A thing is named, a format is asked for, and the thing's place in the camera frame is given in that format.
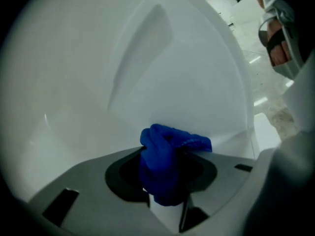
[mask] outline floor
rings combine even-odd
[[[276,73],[269,62],[266,49],[258,38],[258,22],[230,26],[249,62],[252,79],[254,113],[264,113],[277,129],[281,140],[297,133],[282,94],[292,81]]]

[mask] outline blue cloth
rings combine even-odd
[[[176,206],[183,202],[176,149],[211,152],[210,139],[153,124],[142,131],[140,143],[146,147],[141,152],[139,166],[139,179],[143,188],[154,195],[160,205]]]

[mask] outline white container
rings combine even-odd
[[[32,0],[1,54],[1,167],[28,201],[77,163],[172,126],[255,158],[247,63],[203,0]]]

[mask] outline black hole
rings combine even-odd
[[[235,166],[236,169],[239,169],[241,171],[247,171],[247,172],[251,172],[252,171],[252,166],[248,166],[245,164],[238,164]]]
[[[78,195],[77,191],[63,190],[43,212],[43,216],[56,226],[60,226]]]
[[[140,164],[140,154],[136,155],[134,158],[125,162],[119,169],[119,175],[125,182],[142,190],[142,185],[138,177],[139,164]]]
[[[187,157],[179,151],[177,154],[178,170],[183,182],[191,182],[204,172],[203,165],[196,160]]]

